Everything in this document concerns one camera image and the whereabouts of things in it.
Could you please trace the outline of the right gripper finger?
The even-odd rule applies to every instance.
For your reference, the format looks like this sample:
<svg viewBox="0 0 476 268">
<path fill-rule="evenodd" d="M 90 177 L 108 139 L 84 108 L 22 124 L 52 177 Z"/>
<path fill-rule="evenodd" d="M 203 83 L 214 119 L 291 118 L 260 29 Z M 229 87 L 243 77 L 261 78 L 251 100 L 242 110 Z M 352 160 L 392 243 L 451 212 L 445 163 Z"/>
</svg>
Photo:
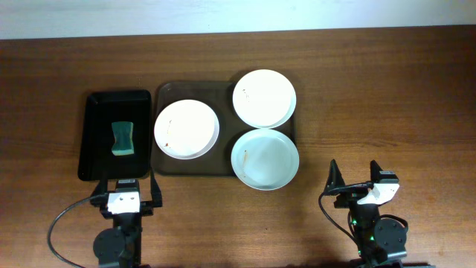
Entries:
<svg viewBox="0 0 476 268">
<path fill-rule="evenodd" d="M 324 187 L 324 193 L 330 194 L 332 191 L 345 186 L 344 179 L 338 168 L 336 160 L 332 160 L 329 166 L 329 175 Z"/>
<path fill-rule="evenodd" d="M 372 160 L 370 162 L 370 180 L 372 182 L 380 182 L 380 180 L 382 179 L 381 171 L 382 169 L 380 168 L 376 160 Z"/>
</svg>

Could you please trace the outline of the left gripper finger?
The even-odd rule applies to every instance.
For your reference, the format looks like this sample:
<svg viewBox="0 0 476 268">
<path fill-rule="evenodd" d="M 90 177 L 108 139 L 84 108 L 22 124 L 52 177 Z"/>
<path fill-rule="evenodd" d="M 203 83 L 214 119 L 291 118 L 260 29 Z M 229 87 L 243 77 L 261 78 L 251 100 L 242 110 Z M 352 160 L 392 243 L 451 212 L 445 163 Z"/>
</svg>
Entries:
<svg viewBox="0 0 476 268">
<path fill-rule="evenodd" d="M 103 194 L 106 194 L 108 191 L 108 177 L 107 177 L 107 172 L 105 171 L 99 171 L 98 174 L 95 177 L 98 179 L 98 184 L 91 193 L 91 196 L 100 196 Z"/>
<path fill-rule="evenodd" d="M 150 168 L 150 193 L 152 197 L 152 203 L 163 203 L 161 189 L 155 179 L 155 172 Z"/>
</svg>

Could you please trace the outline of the green scrubbing sponge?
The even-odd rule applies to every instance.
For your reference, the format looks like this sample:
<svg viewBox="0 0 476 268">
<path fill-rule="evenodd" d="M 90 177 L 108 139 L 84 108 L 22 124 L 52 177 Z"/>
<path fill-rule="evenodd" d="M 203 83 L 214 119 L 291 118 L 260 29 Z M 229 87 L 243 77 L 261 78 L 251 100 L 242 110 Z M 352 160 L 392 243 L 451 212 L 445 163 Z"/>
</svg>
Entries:
<svg viewBox="0 0 476 268">
<path fill-rule="evenodd" d="M 115 142 L 112 153 L 115 156 L 128 156 L 135 153 L 133 144 L 134 124 L 129 121 L 116 121 L 112 123 L 112 132 Z"/>
</svg>

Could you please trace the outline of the white plate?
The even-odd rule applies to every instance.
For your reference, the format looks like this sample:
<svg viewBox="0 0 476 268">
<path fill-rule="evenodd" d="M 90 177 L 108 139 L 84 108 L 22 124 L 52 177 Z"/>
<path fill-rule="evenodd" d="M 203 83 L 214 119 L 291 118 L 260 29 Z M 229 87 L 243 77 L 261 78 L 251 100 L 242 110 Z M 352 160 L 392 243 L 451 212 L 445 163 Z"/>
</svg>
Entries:
<svg viewBox="0 0 476 268">
<path fill-rule="evenodd" d="M 283 74 L 259 69 L 245 74 L 232 94 L 234 110 L 247 125 L 272 129 L 288 121 L 297 106 L 294 86 Z"/>
<path fill-rule="evenodd" d="M 179 160 L 206 154 L 219 137 L 219 119 L 205 103 L 178 100 L 166 106 L 155 120 L 154 138 L 158 148 Z"/>
</svg>

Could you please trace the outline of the pale blue plate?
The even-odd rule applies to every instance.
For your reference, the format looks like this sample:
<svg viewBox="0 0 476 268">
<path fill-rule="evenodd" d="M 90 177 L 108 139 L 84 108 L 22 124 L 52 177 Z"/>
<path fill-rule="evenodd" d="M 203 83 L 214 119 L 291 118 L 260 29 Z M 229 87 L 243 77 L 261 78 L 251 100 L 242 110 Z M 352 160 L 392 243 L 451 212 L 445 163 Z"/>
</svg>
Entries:
<svg viewBox="0 0 476 268">
<path fill-rule="evenodd" d="M 236 141 L 231 151 L 231 166 L 237 178 L 260 191 L 287 185 L 296 176 L 299 165 L 296 145 L 276 130 L 251 130 Z"/>
</svg>

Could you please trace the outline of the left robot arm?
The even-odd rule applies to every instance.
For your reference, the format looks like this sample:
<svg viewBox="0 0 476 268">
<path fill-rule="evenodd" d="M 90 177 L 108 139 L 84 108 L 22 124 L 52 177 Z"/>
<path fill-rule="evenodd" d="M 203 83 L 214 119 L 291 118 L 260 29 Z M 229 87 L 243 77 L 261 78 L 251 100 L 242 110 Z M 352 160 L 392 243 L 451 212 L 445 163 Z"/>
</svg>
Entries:
<svg viewBox="0 0 476 268">
<path fill-rule="evenodd" d="M 163 205 L 161 189 L 149 170 L 152 199 L 142 201 L 137 179 L 120 179 L 110 191 L 106 179 L 101 179 L 91 194 L 91 204 L 100 209 L 112 227 L 100 232 L 94 239 L 93 251 L 100 267 L 144 267 L 142 253 L 142 218 L 152 216 L 155 208 Z"/>
</svg>

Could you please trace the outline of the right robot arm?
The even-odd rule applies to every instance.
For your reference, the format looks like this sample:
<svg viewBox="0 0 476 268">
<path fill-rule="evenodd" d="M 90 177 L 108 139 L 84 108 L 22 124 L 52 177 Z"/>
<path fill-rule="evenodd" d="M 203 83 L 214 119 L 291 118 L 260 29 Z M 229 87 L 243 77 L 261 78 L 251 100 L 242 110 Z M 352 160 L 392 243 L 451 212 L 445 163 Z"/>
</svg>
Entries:
<svg viewBox="0 0 476 268">
<path fill-rule="evenodd" d="M 379 208 L 390 202 L 399 190 L 399 178 L 370 162 L 370 180 L 348 185 L 336 160 L 329 164 L 329 175 L 318 205 L 324 216 L 357 246 L 359 267 L 401 267 L 407 256 L 405 243 L 408 222 L 392 214 L 381 214 Z M 322 205 L 323 197 L 334 197 L 334 207 L 347 209 L 348 229 L 337 224 Z"/>
</svg>

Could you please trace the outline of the small black tray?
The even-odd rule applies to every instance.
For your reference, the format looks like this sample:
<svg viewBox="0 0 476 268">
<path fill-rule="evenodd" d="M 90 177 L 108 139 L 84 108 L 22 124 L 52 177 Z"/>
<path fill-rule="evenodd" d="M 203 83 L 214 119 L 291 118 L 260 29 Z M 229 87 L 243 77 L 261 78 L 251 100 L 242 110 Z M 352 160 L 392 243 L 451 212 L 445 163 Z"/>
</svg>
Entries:
<svg viewBox="0 0 476 268">
<path fill-rule="evenodd" d="M 86 98 L 83 136 L 77 169 L 82 181 L 97 181 L 99 171 L 108 179 L 136 179 L 147 174 L 151 151 L 152 97 L 144 89 L 115 92 L 94 92 Z M 129 121 L 134 124 L 135 153 L 115 156 L 112 123 Z"/>
</svg>

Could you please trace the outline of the brown plastic serving tray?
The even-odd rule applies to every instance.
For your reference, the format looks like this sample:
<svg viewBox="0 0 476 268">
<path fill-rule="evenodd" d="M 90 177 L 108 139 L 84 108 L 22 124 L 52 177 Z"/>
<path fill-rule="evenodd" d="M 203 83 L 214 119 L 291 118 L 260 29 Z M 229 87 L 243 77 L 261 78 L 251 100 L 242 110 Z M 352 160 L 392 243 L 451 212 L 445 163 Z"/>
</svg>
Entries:
<svg viewBox="0 0 476 268">
<path fill-rule="evenodd" d="M 159 86 L 155 97 L 155 114 L 168 105 L 185 99 L 201 101 L 216 113 L 219 119 L 219 137 L 203 156 L 195 159 L 174 159 L 164 153 L 154 141 L 151 165 L 163 176 L 233 176 L 231 151 L 237 139 L 253 128 L 235 113 L 232 95 L 235 83 L 225 81 L 176 81 Z"/>
</svg>

